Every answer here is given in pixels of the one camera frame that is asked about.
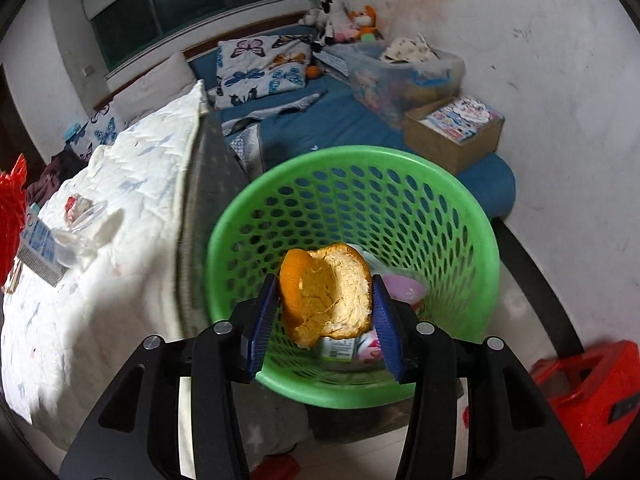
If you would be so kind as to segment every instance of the red plastic bag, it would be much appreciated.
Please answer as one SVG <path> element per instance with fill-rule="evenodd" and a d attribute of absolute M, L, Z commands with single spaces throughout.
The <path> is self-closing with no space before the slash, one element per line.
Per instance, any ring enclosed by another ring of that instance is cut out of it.
<path fill-rule="evenodd" d="M 0 285 L 14 266 L 14 258 L 24 229 L 27 202 L 24 183 L 27 181 L 27 161 L 18 157 L 10 174 L 0 172 Z"/>

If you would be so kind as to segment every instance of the tiled floor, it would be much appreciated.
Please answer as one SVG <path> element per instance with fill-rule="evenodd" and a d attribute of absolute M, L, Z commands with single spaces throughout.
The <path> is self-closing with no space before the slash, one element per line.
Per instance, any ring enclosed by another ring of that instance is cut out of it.
<path fill-rule="evenodd" d="M 503 338 L 527 367 L 540 358 L 555 356 L 555 351 L 542 324 L 513 277 L 504 266 L 500 274 L 500 301 L 487 327 L 487 335 Z M 466 396 L 458 401 L 458 438 L 454 476 L 465 472 L 466 430 L 462 424 L 462 411 Z M 46 436 L 22 422 L 20 428 L 45 463 L 58 472 L 63 452 Z M 330 480 L 355 478 L 389 480 L 395 477 L 402 453 L 406 428 L 352 444 L 323 445 L 313 440 L 298 444 L 293 456 L 302 466 L 298 480 Z"/>

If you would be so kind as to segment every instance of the metal pin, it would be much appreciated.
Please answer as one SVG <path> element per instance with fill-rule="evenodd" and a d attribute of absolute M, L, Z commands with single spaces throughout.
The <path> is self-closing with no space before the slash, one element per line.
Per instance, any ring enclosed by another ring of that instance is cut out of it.
<path fill-rule="evenodd" d="M 229 321 L 219 321 L 213 326 L 216 334 L 224 335 L 233 330 L 234 326 Z"/>
<path fill-rule="evenodd" d="M 504 348 L 504 342 L 498 337 L 490 337 L 486 340 L 486 344 L 491 350 L 498 351 Z"/>
<path fill-rule="evenodd" d="M 150 335 L 142 342 L 142 346 L 146 350 L 153 350 L 154 348 L 158 348 L 161 342 L 160 336 Z"/>
<path fill-rule="evenodd" d="M 422 335 L 431 335 L 436 331 L 436 327 L 434 327 L 431 323 L 427 323 L 426 321 L 418 323 L 415 326 L 415 329 Z"/>

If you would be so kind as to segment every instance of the basket rim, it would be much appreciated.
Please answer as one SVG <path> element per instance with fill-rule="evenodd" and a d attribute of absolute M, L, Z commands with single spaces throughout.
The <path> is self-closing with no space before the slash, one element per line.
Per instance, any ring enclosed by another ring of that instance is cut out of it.
<path fill-rule="evenodd" d="M 223 263 L 216 258 L 218 240 L 223 237 L 228 227 L 235 224 L 233 219 L 245 208 L 245 203 L 249 197 L 252 197 L 256 190 L 262 190 L 268 187 L 273 188 L 274 183 L 279 181 L 283 174 L 293 174 L 294 170 L 306 166 L 315 159 L 331 159 L 333 155 L 353 154 L 357 155 L 360 161 L 354 161 L 353 165 L 368 166 L 369 164 L 363 161 L 363 154 L 366 153 L 388 155 L 400 163 L 402 160 L 405 160 L 407 162 L 420 164 L 424 171 L 434 174 L 438 179 L 444 180 L 451 188 L 450 191 L 456 195 L 456 199 L 460 201 L 459 203 L 464 204 L 465 207 L 468 208 L 468 214 L 478 220 L 478 222 L 476 222 L 478 237 L 483 240 L 493 241 L 492 243 L 487 243 L 486 246 L 482 248 L 484 264 L 487 268 L 499 269 L 500 256 L 491 224 L 478 201 L 455 176 L 421 156 L 412 155 L 411 153 L 400 150 L 366 145 L 335 146 L 296 156 L 265 172 L 245 187 L 222 213 L 210 235 L 209 245 L 207 247 L 204 279 L 207 314 L 209 315 L 210 321 L 217 322 L 225 319 L 225 316 L 221 313 L 221 306 L 214 302 L 217 291 L 223 286 L 222 281 L 208 279 L 209 276 L 215 276 L 220 272 L 224 272 L 222 267 Z M 499 272 L 487 272 L 485 282 L 483 282 L 483 286 L 479 291 L 479 296 L 476 296 L 476 300 L 483 303 L 495 301 L 498 293 L 498 282 Z M 482 337 L 482 334 L 470 334 L 469 337 L 478 339 Z M 290 372 L 280 370 L 277 366 L 269 362 L 264 363 L 262 371 L 258 373 L 256 379 L 274 392 L 298 402 L 337 409 L 380 406 L 382 404 L 406 399 L 413 395 L 414 391 L 414 384 L 400 385 L 397 383 L 341 386 L 339 388 L 331 387 L 328 384 L 293 376 Z"/>

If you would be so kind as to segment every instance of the gray cushion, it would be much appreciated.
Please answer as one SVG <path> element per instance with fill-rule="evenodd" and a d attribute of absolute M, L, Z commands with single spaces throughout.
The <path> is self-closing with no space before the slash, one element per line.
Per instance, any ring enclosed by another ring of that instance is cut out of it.
<path fill-rule="evenodd" d="M 113 102 L 129 127 L 174 99 L 187 95 L 195 84 L 196 76 L 184 54 L 176 52 L 117 94 Z"/>

